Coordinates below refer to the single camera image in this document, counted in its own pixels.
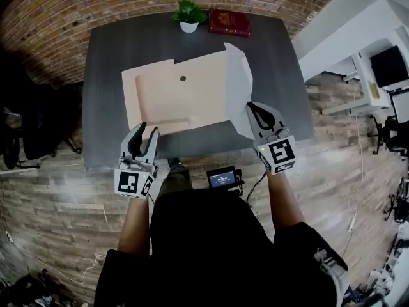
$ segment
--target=black monitor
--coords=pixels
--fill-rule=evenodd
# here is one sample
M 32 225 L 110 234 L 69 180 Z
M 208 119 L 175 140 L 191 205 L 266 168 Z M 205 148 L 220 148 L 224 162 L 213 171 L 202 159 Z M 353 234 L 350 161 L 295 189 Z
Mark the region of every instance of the black monitor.
M 380 88 L 409 79 L 405 61 L 397 45 L 372 56 L 371 64 Z

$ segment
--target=gray table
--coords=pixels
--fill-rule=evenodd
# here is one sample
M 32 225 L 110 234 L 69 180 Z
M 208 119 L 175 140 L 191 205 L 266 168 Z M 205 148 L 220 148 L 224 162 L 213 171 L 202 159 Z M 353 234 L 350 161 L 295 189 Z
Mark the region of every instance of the gray table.
M 206 25 L 184 33 L 172 13 L 125 19 L 92 30 L 82 105 L 87 167 L 116 167 L 128 133 L 121 72 L 174 59 L 175 63 L 223 51 L 229 42 L 246 54 L 253 75 L 252 100 L 278 109 L 296 140 L 314 136 L 304 80 L 284 23 L 248 15 L 249 38 L 211 34 Z M 161 136 L 158 158 L 212 154 L 252 146 L 230 121 Z

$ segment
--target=green plant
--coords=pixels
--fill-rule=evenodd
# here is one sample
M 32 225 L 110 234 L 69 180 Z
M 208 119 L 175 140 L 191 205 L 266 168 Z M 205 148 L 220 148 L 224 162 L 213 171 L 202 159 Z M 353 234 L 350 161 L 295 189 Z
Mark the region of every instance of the green plant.
M 193 1 L 179 1 L 179 10 L 172 16 L 174 22 L 202 23 L 207 19 L 207 13 Z

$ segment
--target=cable on floor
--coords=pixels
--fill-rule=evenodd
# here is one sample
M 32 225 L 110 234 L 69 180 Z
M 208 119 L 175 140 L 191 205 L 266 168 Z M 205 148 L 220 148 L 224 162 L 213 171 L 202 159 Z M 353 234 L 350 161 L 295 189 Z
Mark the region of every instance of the cable on floor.
M 249 198 L 250 195 L 253 193 L 254 189 L 256 188 L 257 185 L 266 177 L 267 171 L 264 172 L 263 176 L 256 182 L 256 184 L 253 185 L 252 189 L 250 190 L 249 194 L 247 195 L 247 198 L 245 200 L 246 204 L 249 204 Z
M 253 185 L 253 187 L 251 188 L 249 194 L 247 195 L 247 198 L 245 199 L 246 204 L 250 207 L 250 209 L 254 210 L 256 212 L 256 217 L 258 219 L 258 211 L 257 209 L 255 209 L 252 205 L 250 205 L 249 203 L 249 199 L 250 199 L 250 195 L 253 193 L 254 189 L 256 188 L 257 185 L 259 185 L 259 183 L 266 177 L 267 175 L 267 171 L 264 172 L 263 176 Z
M 1 191 L 2 191 L 1 213 L 2 213 L 2 215 L 3 215 L 3 226 L 4 226 L 4 229 L 11 235 L 11 237 L 13 237 L 13 235 L 12 235 L 12 233 L 11 233 L 11 231 L 10 231 L 8 225 L 7 225 L 6 216 L 5 216 L 5 214 L 4 214 L 4 182 L 3 182 L 3 176 L 0 175 L 0 178 L 1 178 Z M 25 259 L 26 256 L 25 256 L 25 254 L 23 254 L 23 252 L 19 249 L 19 247 L 17 247 L 13 242 L 11 242 L 11 240 L 10 240 L 9 238 L 8 238 L 8 240 L 9 240 L 10 244 L 11 244 L 12 246 L 14 246 L 14 247 L 19 251 L 19 253 L 23 256 L 23 260 L 24 260 L 24 262 L 25 262 L 26 265 L 27 265 L 27 271 L 28 271 L 28 273 L 30 274 L 30 268 L 29 268 L 29 266 L 28 266 L 28 264 L 27 264 L 27 262 L 26 262 L 26 259 Z M 65 276 L 65 275 L 64 275 L 63 273 L 61 273 L 59 270 L 57 270 L 57 269 L 51 267 L 50 265 L 46 264 L 45 262 L 41 261 L 40 259 L 38 259 L 38 258 L 35 257 L 34 255 L 32 255 L 30 252 L 28 252 L 26 249 L 24 249 L 24 247 L 23 247 L 21 244 L 19 244 L 19 245 L 21 246 L 21 248 L 22 248 L 31 258 L 33 258 L 33 259 L 35 259 L 35 260 L 38 260 L 41 264 L 43 264 L 44 266 L 47 266 L 48 268 L 52 269 L 53 271 L 56 271 L 58 274 L 62 275 L 62 277 L 66 278 L 66 279 L 69 279 L 71 282 L 74 282 L 74 283 L 77 283 L 77 284 L 80 284 L 80 285 L 85 284 L 85 274 L 87 273 L 87 271 L 88 271 L 89 269 L 93 269 L 93 268 L 94 268 L 94 266 L 95 266 L 96 261 L 98 260 L 98 258 L 99 258 L 99 257 L 104 257 L 104 258 L 106 258 L 106 256 L 104 256 L 104 255 L 97 255 L 97 256 L 95 257 L 94 264 L 93 264 L 91 267 L 87 267 L 87 268 L 85 269 L 84 274 L 82 275 L 82 282 L 78 282 L 78 281 L 75 281 L 74 279 L 70 279 L 68 276 Z
M 357 85 L 355 86 L 355 90 L 354 90 L 354 92 L 353 92 L 353 101 L 354 101 L 354 102 L 355 102 L 355 100 L 356 100 L 357 90 L 358 90 L 359 84 L 360 84 L 360 81 L 359 81 L 359 82 L 357 83 Z M 359 189 L 360 189 L 360 187 L 361 187 L 361 185 L 362 185 L 362 183 L 363 183 L 363 181 L 364 181 L 364 154 L 362 153 L 362 144 L 361 144 L 361 142 L 360 142 L 360 136 L 359 136 L 358 115 L 355 115 L 355 124 L 356 124 L 356 126 L 357 126 L 357 136 L 358 136 L 358 144 L 359 144 L 359 151 L 360 151 L 360 158 L 361 158 L 361 165 L 362 165 L 362 167 L 361 167 L 361 172 L 360 172 L 361 177 L 360 177 L 359 185 L 358 185 L 358 187 L 356 188 L 356 190 L 354 190 L 354 191 L 351 193 L 351 196 L 348 198 L 348 209 L 350 210 L 350 212 L 353 212 L 354 214 L 353 214 L 352 220 L 351 220 L 351 222 L 350 222 L 350 225 L 349 225 L 349 227 L 348 227 L 348 231 L 351 232 L 351 236 L 350 236 L 350 239 L 348 240 L 348 243 L 346 244 L 346 247 L 345 247 L 345 249 L 344 249 L 344 252 L 343 252 L 342 257 L 345 255 L 345 252 L 346 252 L 346 250 L 348 249 L 348 246 L 350 245 L 350 242 L 351 242 L 351 240 L 352 240 L 352 235 L 353 235 L 353 227 L 354 227 L 354 225 L 355 225 L 355 221 L 357 220 L 357 211 L 358 211 L 358 210 L 357 210 L 357 207 L 356 207 L 356 206 L 353 207 L 353 208 L 351 208 L 351 199 L 352 199 L 353 195 L 359 191 Z
M 359 82 L 357 83 L 357 85 L 355 86 L 355 91 L 353 92 L 353 101 L 354 101 L 354 102 L 355 102 L 355 98 L 356 98 L 356 94 L 357 94 L 357 90 L 358 90 L 359 84 L 360 84 L 360 81 L 359 81 Z M 360 187 L 361 187 L 361 185 L 362 185 L 362 183 L 363 183 L 363 181 L 364 181 L 364 155 L 362 154 L 362 145 L 361 145 L 360 138 L 359 138 L 359 126 L 358 126 L 358 116 L 357 116 L 357 115 L 355 115 L 355 123 L 356 123 L 356 125 L 357 125 L 358 144 L 359 144 L 359 150 L 360 150 L 362 168 L 361 168 L 361 178 L 360 178 L 359 186 L 358 186 L 358 188 L 357 188 L 356 190 L 354 190 L 354 191 L 351 193 L 351 196 L 350 196 L 349 199 L 348 199 L 348 208 L 349 208 L 349 210 L 350 210 L 351 212 L 355 212 L 355 213 L 354 213 L 354 217 L 357 216 L 357 208 L 356 208 L 356 207 L 353 207 L 353 208 L 351 209 L 351 205 L 350 205 L 350 204 L 351 204 L 351 199 L 352 199 L 352 196 L 359 191 L 359 189 L 360 189 Z

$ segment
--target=wooden floor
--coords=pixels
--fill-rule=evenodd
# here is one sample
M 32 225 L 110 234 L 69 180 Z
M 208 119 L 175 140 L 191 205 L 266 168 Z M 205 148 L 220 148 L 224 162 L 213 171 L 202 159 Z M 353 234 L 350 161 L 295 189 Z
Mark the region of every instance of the wooden floor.
M 287 173 L 308 223 L 340 254 L 350 239 L 347 227 L 353 213 L 347 202 L 360 184 L 362 163 L 355 119 L 346 113 L 322 116 L 320 110 L 352 101 L 355 85 L 342 83 L 338 77 L 327 74 L 309 81 L 307 90 L 316 139 L 298 143 L 296 166 Z M 377 116 L 380 120 L 385 118 L 379 113 Z M 388 194 L 395 192 L 400 176 L 407 172 L 407 162 L 399 156 L 383 149 L 378 155 L 372 154 L 375 142 L 366 134 L 374 131 L 373 121 L 365 116 L 359 117 L 358 122 L 364 179 L 351 200 L 352 207 L 358 208 L 357 222 L 344 256 L 353 287 L 365 282 L 367 273 L 381 267 L 385 260 L 394 233 L 391 221 L 384 221 L 382 212 L 388 205 Z M 80 138 L 81 128 L 77 134 Z M 182 161 L 190 170 L 195 188 L 207 186 L 207 170 L 229 165 L 241 168 L 245 196 L 265 170 L 252 150 Z M 57 157 L 46 158 L 41 164 L 38 171 L 2 178 L 7 227 L 16 245 L 27 256 L 24 261 L 31 274 L 44 266 L 29 254 L 81 282 L 84 269 L 93 264 L 95 256 L 116 247 L 128 200 L 113 193 L 113 170 L 85 170 L 82 156 L 71 153 L 64 143 Z M 169 170 L 166 161 L 158 161 L 158 164 L 158 180 L 151 189 L 153 197 Z M 264 179 L 250 201 L 268 236 L 273 239 L 266 185 Z M 22 254 L 6 241 L 5 235 L 0 237 L 0 252 L 5 258 L 0 258 L 0 272 L 14 282 L 27 273 L 27 267 Z M 104 259 L 99 259 L 95 268 L 87 273 L 84 285 L 46 268 L 76 298 L 92 303 L 103 264 Z

